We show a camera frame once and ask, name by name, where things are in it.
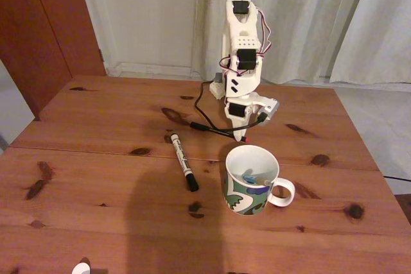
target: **black marker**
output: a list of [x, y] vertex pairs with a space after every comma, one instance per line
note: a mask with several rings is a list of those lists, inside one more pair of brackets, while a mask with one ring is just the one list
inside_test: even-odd
[[186, 176], [190, 191], [195, 192], [198, 190], [198, 184], [188, 164], [184, 151], [182, 150], [179, 136], [177, 134], [171, 135], [171, 141], [173, 142], [174, 150], [175, 150], [175, 153], [177, 154], [177, 158], [179, 159], [182, 172], [184, 173], [184, 176]]

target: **floor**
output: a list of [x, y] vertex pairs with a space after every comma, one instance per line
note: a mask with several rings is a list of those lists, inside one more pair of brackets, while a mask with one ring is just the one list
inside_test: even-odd
[[[120, 77], [200, 80], [123, 72]], [[411, 92], [335, 88], [356, 129], [385, 176], [411, 179]], [[394, 194], [410, 194], [411, 182], [386, 179]]]

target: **wooden table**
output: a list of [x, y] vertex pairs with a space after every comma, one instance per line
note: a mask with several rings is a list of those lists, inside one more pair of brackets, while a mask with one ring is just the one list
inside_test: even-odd
[[[334, 90], [258, 88], [281, 105], [247, 136], [278, 158], [297, 193], [287, 208], [242, 217], [220, 185], [239, 144], [187, 126], [204, 123], [193, 108], [199, 85], [68, 83], [0, 156], [0, 273], [71, 273], [82, 257], [93, 274], [411, 273], [410, 225]], [[229, 124], [208, 90], [200, 105]]]

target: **wooden door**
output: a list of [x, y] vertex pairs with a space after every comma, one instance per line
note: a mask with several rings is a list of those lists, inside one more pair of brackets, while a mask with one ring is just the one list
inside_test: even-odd
[[35, 116], [74, 75], [105, 75], [84, 0], [0, 0], [0, 11], [0, 59]]

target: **marker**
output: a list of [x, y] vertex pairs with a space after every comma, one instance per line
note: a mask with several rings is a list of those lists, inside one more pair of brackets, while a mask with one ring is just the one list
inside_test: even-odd
[[243, 175], [244, 181], [250, 184], [258, 184], [263, 186], [270, 186], [271, 181], [268, 179], [261, 178], [260, 176], [250, 176], [250, 175]]
[[179, 159], [182, 172], [184, 173], [184, 176], [186, 176], [186, 180], [190, 188], [190, 191], [195, 192], [198, 190], [198, 184], [197, 184], [197, 181], [195, 180], [193, 172], [191, 171], [191, 168], [188, 164], [188, 161], [182, 149], [179, 136], [177, 134], [171, 135], [171, 141], [173, 142], [174, 150], [175, 150], [175, 153], [177, 154], [177, 158]]

